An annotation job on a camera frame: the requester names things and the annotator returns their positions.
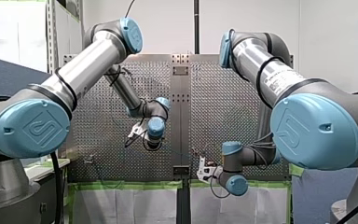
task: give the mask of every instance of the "industrial robot arm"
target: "industrial robot arm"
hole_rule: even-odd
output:
[[[273,164],[282,155],[308,169],[358,167],[358,93],[301,76],[291,68],[284,42],[272,34],[227,32],[220,64],[255,85],[262,102],[272,109],[269,126],[276,147],[249,150],[239,142],[224,143],[218,180],[228,192],[246,192],[242,166],[264,164],[262,157]]]
[[[143,39],[136,22],[123,18],[94,26],[86,35],[85,45],[80,54],[42,84],[30,85],[8,99],[0,98],[0,156],[35,158],[56,150],[69,132],[77,101],[104,74],[110,74],[114,64],[139,53]],[[133,111],[141,108],[142,102],[125,80],[117,75],[112,82],[130,115],[141,116]],[[152,118],[147,127],[151,147],[163,137],[170,107],[165,98],[153,102],[145,108],[145,117]]]

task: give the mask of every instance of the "blue end cap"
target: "blue end cap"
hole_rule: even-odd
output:
[[[156,100],[159,101],[162,105],[165,105],[165,107],[167,107],[168,109],[171,109],[170,100],[168,100],[167,98],[158,97]]]
[[[131,53],[139,53],[144,46],[141,29],[135,20],[130,18],[121,18],[121,33],[127,43]]]
[[[152,139],[160,139],[164,135],[165,122],[162,118],[153,117],[147,123],[147,134]]]
[[[226,32],[220,43],[219,64],[222,68],[230,68],[229,65],[230,41],[229,32]]]
[[[275,157],[271,164],[278,164],[281,161],[281,153],[278,150],[275,151]]]
[[[303,168],[338,170],[358,158],[358,126],[337,103],[310,93],[281,100],[272,110],[273,140],[283,157]]]
[[[225,142],[222,145],[222,152],[224,156],[234,154],[242,149],[241,142]]]
[[[0,152],[11,158],[48,155],[65,141],[69,125],[65,110],[52,101],[19,102],[0,114]]]
[[[242,196],[248,191],[248,181],[243,175],[234,175],[226,183],[226,190],[235,196]]]

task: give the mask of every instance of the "white paper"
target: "white paper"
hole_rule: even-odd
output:
[[[74,223],[117,223],[116,194],[112,190],[81,190],[75,195]]]
[[[18,18],[16,18],[16,16],[12,13],[6,14],[6,11],[7,10],[3,10],[0,12],[0,40],[18,41]]]
[[[63,66],[63,55],[70,53],[70,31],[68,14],[60,4],[56,4],[56,30],[59,67]]]
[[[137,217],[176,217],[177,189],[139,190],[134,193],[134,215]]]
[[[68,26],[69,26],[69,51],[71,54],[78,54],[82,50],[83,40],[81,36],[80,22],[76,21],[73,16],[68,14]]]
[[[19,64],[19,42],[17,40],[0,40],[0,60]]]
[[[222,188],[213,187],[217,195],[222,195]],[[210,188],[190,189],[191,223],[216,224],[220,215],[220,199],[214,197]]]
[[[287,189],[258,189],[256,223],[285,223],[287,193]]]

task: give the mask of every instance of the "pegboard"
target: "pegboard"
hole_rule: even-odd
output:
[[[127,79],[138,95],[146,101],[159,96],[169,98],[170,55],[146,57],[147,61],[140,58],[145,57],[129,58],[122,64],[131,71]],[[128,117],[119,96],[108,81],[101,78],[79,102],[74,113],[71,145],[76,145],[76,159],[69,168],[69,181],[172,180],[170,120],[163,147],[156,152],[146,151],[142,138],[124,148],[131,127],[138,121],[140,119]],[[90,156],[94,158],[93,164],[87,163]]]
[[[122,64],[131,71],[127,79],[140,97],[151,100],[162,96],[172,102],[164,147],[148,152],[142,141],[137,141],[124,148],[139,119],[127,116],[119,96],[101,78],[74,114],[67,144],[76,151],[69,167],[70,182],[172,180],[172,167],[178,164],[190,165],[196,178],[199,157],[190,152],[205,150],[207,159],[221,161],[223,142],[248,144],[256,139],[260,101],[252,85],[220,68],[218,55],[189,55],[183,63],[172,60],[177,56],[137,55]],[[188,66],[188,72],[184,69],[183,74],[175,74],[175,69],[180,70],[178,64]],[[95,162],[87,164],[91,155]],[[253,180],[286,180],[288,172],[287,161],[264,171],[244,168],[245,176]]]
[[[221,146],[226,141],[250,144],[256,139],[259,98],[255,88],[232,71],[222,69],[218,55],[191,55],[190,148],[205,151],[206,159],[221,162]],[[199,157],[192,154],[192,176],[196,177]],[[285,160],[266,170],[244,167],[246,178],[287,180]]]

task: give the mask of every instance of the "metal frame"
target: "metal frame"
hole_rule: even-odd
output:
[[[64,56],[64,60],[66,62],[70,61],[72,57],[74,57],[75,55],[65,55]],[[198,76],[199,72],[202,72],[202,65],[197,66],[198,64],[201,63],[206,63],[208,65],[213,65],[213,67],[215,67],[217,69],[216,72],[220,72],[221,70],[219,70],[220,68],[217,66],[217,62],[218,62],[218,55],[187,55],[187,54],[173,54],[173,55],[168,55],[168,54],[161,54],[161,55],[136,55],[136,56],[131,56],[129,57],[126,62],[123,63],[124,66],[126,66],[126,64],[133,64],[133,63],[141,63],[141,66],[154,66],[154,63],[161,63],[164,62],[169,66],[169,71],[170,71],[170,81],[169,81],[169,98],[172,104],[172,108],[170,110],[170,117],[169,117],[169,123],[170,125],[168,125],[170,127],[170,131],[171,131],[171,135],[174,137],[171,137],[170,139],[167,139],[168,141],[171,142],[171,161],[170,164],[172,165],[172,169],[171,169],[171,174],[172,177],[171,178],[147,178],[147,177],[142,177],[142,178],[136,178],[136,179],[126,179],[125,180],[130,180],[130,181],[160,181],[160,180],[181,180],[183,183],[183,186],[177,191],[177,219],[176,219],[176,223],[177,224],[188,224],[191,223],[191,211],[190,211],[190,186],[189,186],[189,182],[191,177],[195,177],[194,174],[197,171],[197,164],[194,163],[195,160],[198,160],[199,157],[194,158],[191,155],[191,152],[193,151],[193,149],[190,149],[191,143],[192,141],[194,141],[194,139],[191,139],[191,129],[192,129],[192,124],[194,122],[200,122],[199,120],[192,120],[192,104],[195,104],[193,102],[193,96],[192,96],[192,85],[193,85],[193,78],[196,78],[196,76]],[[163,70],[161,71],[161,75],[162,76],[166,76],[165,72],[167,70]],[[227,70],[227,74],[226,72],[224,72],[224,76],[227,76],[228,79],[230,79],[231,77],[233,78],[233,80],[236,77],[235,73]],[[140,81],[142,82],[143,80],[135,80],[135,84],[136,85],[142,85],[142,83],[139,83]],[[241,82],[244,85],[244,91],[251,91],[255,96],[252,97],[253,100],[255,100],[254,104],[252,105],[252,107],[256,107],[254,108],[254,113],[252,114],[253,118],[258,120],[258,97],[255,93],[255,90],[253,88],[250,87],[250,84]],[[108,98],[108,99],[104,99],[101,98],[101,100],[114,100],[112,98]],[[254,135],[249,135],[251,137],[248,136],[248,138],[252,138],[256,137],[256,127],[255,126],[255,133]],[[79,158],[76,156],[76,137],[74,137],[74,133],[71,132],[70,133],[70,138],[68,139],[67,143],[66,143],[66,149],[67,149],[67,156],[71,156],[71,159],[73,160],[75,158],[74,164],[76,164],[76,162],[83,162],[83,161],[76,161],[76,158]],[[220,149],[218,149],[217,147],[215,148],[210,148],[210,150],[215,150],[214,153],[220,154]],[[115,164],[114,163],[110,163],[110,165],[108,167],[111,167],[110,169],[112,171],[116,171],[114,168]],[[267,181],[282,181],[282,180],[290,180],[290,175],[289,175],[289,168],[288,168],[288,163],[287,161],[283,161],[282,164],[279,165],[281,170],[278,170],[279,173],[277,174],[271,174],[271,172],[274,172],[276,170],[272,169],[272,170],[267,170],[266,173],[263,172],[259,172],[256,170],[256,168],[250,168],[250,167],[246,167],[245,170],[245,176],[248,179],[255,179],[255,180],[267,180]],[[91,176],[91,173],[88,173],[90,176],[89,178],[83,178],[83,179],[71,179],[71,173],[69,173],[69,181],[70,182],[82,182],[82,181],[94,181],[95,178],[93,178]]]
[[[56,10],[55,1],[47,1],[47,25],[48,25],[48,72],[53,74],[58,68],[58,48],[57,48],[57,29],[56,29]]]
[[[48,38],[48,73],[53,74],[59,67],[57,24],[56,24],[56,0],[47,0],[47,38]],[[83,27],[83,0],[76,0],[76,11],[79,15],[82,36]]]

